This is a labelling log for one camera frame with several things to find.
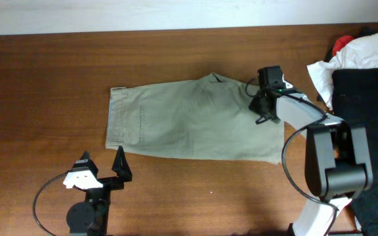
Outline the khaki green shorts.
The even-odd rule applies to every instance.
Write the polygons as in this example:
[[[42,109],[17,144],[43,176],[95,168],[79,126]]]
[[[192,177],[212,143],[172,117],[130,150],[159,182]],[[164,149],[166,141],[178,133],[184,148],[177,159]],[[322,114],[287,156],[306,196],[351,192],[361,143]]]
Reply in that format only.
[[[284,124],[249,110],[257,85],[211,73],[110,91],[105,146],[163,158],[278,164]]]

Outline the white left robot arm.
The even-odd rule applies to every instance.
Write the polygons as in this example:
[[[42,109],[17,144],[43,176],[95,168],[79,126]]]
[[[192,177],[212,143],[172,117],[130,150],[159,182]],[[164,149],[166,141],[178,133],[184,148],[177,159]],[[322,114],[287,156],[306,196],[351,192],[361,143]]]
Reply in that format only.
[[[67,173],[63,181],[66,188],[85,193],[85,200],[71,206],[66,215],[70,235],[107,234],[111,192],[124,189],[124,183],[133,179],[121,146],[117,149],[112,171],[115,176],[98,178],[98,168],[85,151]]]

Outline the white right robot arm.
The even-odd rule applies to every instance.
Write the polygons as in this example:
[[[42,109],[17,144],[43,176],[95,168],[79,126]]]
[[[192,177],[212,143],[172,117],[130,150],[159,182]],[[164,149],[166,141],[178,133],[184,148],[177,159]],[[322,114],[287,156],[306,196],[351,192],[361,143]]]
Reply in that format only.
[[[340,212],[373,183],[366,128],[320,109],[295,88],[262,88],[249,105],[259,122],[283,121],[295,128],[281,161],[290,184],[306,198],[288,235],[329,235]],[[287,150],[298,135],[306,140],[304,177],[308,191],[293,180]]]

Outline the red garment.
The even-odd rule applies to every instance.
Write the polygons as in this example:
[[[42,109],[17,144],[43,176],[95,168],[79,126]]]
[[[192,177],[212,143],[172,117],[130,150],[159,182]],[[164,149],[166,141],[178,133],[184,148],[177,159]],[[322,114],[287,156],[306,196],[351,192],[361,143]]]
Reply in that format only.
[[[354,40],[354,37],[351,36],[351,35],[344,35],[340,38],[338,38],[335,43],[334,43],[334,46],[332,48],[332,56],[336,56],[337,53],[343,49],[347,44],[349,44],[351,41]]]

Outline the black folded garment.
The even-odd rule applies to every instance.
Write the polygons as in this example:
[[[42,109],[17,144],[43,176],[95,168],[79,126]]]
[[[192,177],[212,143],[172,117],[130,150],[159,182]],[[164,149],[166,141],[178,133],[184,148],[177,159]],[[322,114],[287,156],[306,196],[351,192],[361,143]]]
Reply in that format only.
[[[354,39],[378,33],[363,28]],[[373,185],[352,202],[352,210],[365,235],[378,235],[378,68],[338,69],[332,73],[333,112],[366,126],[373,169]]]

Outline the white crumpled garment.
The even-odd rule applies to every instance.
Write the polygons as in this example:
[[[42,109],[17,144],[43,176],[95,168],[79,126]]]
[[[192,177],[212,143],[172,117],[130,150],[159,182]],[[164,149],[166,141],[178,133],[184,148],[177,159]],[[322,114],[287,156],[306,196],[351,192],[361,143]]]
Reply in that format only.
[[[378,68],[378,33],[347,43],[329,62],[307,65],[309,76],[326,106],[332,110],[332,73],[338,69]]]

